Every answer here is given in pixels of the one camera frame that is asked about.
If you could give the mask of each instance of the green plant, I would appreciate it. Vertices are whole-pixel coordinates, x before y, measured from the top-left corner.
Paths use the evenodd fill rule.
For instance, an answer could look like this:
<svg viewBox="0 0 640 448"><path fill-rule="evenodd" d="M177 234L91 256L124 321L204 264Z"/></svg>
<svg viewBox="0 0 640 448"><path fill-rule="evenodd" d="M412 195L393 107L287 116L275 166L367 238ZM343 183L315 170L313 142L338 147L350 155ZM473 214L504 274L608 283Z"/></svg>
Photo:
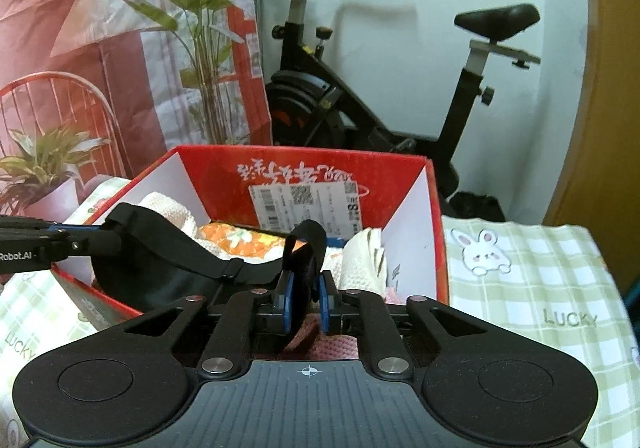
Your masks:
<svg viewBox="0 0 640 448"><path fill-rule="evenodd" d="M232 5L229 0L168 0L177 8L171 15L146 0L125 0L140 14L173 34L187 52L190 67L180 71L185 88L196 88L202 98L202 110L190 109L191 116L211 144L222 144L232 138L226 121L227 113L220 91L220 66L231 53L230 33L216 21L216 13ZM190 38L180 36L188 31Z"/></svg>
<svg viewBox="0 0 640 448"><path fill-rule="evenodd" d="M19 130L9 130L19 154L0 159L0 209L12 213L31 206L49 195L67 179L78 178L79 168L94 162L93 150L108 139L91 139L89 132L76 131L71 125L54 128L32 139Z"/></svg>

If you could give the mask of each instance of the bunny cartoon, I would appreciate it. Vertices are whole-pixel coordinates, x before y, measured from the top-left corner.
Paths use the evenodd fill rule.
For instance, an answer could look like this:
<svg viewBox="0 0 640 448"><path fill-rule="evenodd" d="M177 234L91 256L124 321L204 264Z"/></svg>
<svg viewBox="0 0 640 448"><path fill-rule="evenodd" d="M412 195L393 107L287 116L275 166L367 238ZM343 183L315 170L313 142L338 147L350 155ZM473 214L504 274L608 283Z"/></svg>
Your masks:
<svg viewBox="0 0 640 448"><path fill-rule="evenodd" d="M511 260L496 245L498 235L495 231L483 229L477 241L459 229L452 229L451 235L462 246L462 261L466 268L476 276L484 276L494 269L511 272Z"/></svg>

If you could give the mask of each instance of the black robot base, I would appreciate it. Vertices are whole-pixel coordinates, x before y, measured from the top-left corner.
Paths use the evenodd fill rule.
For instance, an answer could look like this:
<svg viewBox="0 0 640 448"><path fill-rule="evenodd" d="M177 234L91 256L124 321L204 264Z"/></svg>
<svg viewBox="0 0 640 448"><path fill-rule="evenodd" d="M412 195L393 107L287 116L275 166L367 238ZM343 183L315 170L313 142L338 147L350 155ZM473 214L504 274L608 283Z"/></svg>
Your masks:
<svg viewBox="0 0 640 448"><path fill-rule="evenodd" d="M574 358L423 296L311 288L358 360L290 361L291 272L226 305L187 297L43 354L14 403L33 448L579 448L598 393Z"/></svg>

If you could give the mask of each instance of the metal screw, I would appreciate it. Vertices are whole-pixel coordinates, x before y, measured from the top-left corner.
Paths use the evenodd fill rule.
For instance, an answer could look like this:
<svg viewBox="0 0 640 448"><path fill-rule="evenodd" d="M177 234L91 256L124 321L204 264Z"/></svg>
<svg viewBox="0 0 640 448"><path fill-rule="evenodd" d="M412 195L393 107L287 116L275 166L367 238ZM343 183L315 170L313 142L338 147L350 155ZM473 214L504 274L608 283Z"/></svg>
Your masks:
<svg viewBox="0 0 640 448"><path fill-rule="evenodd" d="M378 362L378 368L385 374L402 374L409 368L409 363L402 358L385 358Z"/></svg>
<svg viewBox="0 0 640 448"><path fill-rule="evenodd" d="M202 370L210 374L224 374L234 368L233 362L226 358L209 358L202 362Z"/></svg>

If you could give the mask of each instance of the exercise bike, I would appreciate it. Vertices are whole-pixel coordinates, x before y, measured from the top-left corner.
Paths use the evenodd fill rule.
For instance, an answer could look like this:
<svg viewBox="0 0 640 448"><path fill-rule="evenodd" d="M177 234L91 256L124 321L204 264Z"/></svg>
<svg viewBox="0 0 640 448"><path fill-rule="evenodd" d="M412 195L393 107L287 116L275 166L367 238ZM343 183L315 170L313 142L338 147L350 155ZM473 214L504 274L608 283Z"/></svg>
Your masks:
<svg viewBox="0 0 640 448"><path fill-rule="evenodd" d="M456 16L454 23L458 27L488 41L470 41L469 57L442 131L432 139L388 130L322 61L324 45L332 36L330 28L316 28L315 49L303 44L306 1L291 0L286 23L271 32L273 38L282 41L280 70L266 86L274 143L425 155L433 161L440 195L452 195L460 178L451 160L473 104L480 97L483 104L489 105L494 97L494 89L480 87L489 55L511 58L513 65L522 69L528 69L529 63L540 64L539 57L500 45L540 21L536 7L519 4Z"/></svg>

